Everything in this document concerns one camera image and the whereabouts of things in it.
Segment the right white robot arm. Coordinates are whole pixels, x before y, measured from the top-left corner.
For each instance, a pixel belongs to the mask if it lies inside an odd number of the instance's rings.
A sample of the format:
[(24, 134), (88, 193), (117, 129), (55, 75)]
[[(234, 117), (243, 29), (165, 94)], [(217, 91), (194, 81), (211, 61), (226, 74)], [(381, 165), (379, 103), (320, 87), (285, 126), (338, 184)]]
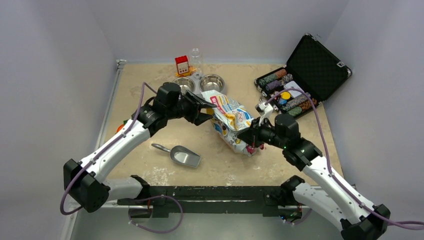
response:
[(332, 223), (345, 240), (377, 240), (388, 228), (378, 216), (390, 217), (384, 205), (375, 205), (346, 182), (331, 166), (323, 153), (301, 136), (297, 121), (289, 114), (279, 114), (271, 125), (268, 119), (259, 124), (253, 120), (238, 138), (252, 147), (268, 144), (282, 149), (291, 165), (313, 179), (320, 190), (315, 191), (294, 175), (281, 185), (280, 202), (295, 201), (310, 207)]

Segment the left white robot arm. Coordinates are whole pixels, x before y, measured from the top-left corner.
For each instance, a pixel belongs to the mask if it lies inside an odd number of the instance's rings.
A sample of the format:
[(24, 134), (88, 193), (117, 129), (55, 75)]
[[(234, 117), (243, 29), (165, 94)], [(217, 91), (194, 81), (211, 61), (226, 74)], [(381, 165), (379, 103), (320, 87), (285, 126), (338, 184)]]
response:
[(63, 166), (64, 194), (60, 202), (63, 215), (65, 199), (71, 196), (78, 204), (77, 211), (97, 211), (104, 203), (113, 200), (131, 199), (138, 205), (149, 199), (149, 184), (137, 175), (125, 179), (107, 181), (109, 173), (137, 146), (167, 126), (168, 121), (184, 118), (196, 126), (212, 119), (202, 109), (213, 109), (216, 105), (191, 91), (181, 92), (181, 87), (166, 82), (158, 88), (156, 95), (138, 107), (124, 127), (105, 144), (80, 161), (68, 160)]

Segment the pet food bag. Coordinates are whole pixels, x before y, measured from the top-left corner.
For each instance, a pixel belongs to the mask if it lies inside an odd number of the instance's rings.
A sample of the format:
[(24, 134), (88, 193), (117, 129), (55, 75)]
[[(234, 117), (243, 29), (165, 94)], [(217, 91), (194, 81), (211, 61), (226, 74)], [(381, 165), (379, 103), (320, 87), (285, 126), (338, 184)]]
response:
[(242, 104), (216, 90), (203, 91), (201, 96), (215, 105), (206, 113), (212, 115), (210, 122), (214, 129), (235, 153), (250, 157), (265, 148), (264, 144), (253, 147), (238, 138), (238, 134), (247, 130), (254, 120)]

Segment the silver metal scoop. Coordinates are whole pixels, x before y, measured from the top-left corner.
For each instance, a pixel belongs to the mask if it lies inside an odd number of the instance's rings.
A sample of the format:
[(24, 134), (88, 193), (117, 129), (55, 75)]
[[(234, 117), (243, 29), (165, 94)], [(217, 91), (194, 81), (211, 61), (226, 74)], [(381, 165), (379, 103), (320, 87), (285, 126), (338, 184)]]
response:
[(151, 146), (169, 153), (170, 159), (176, 164), (197, 168), (201, 162), (200, 155), (181, 145), (176, 145), (171, 149), (157, 143), (152, 143)]

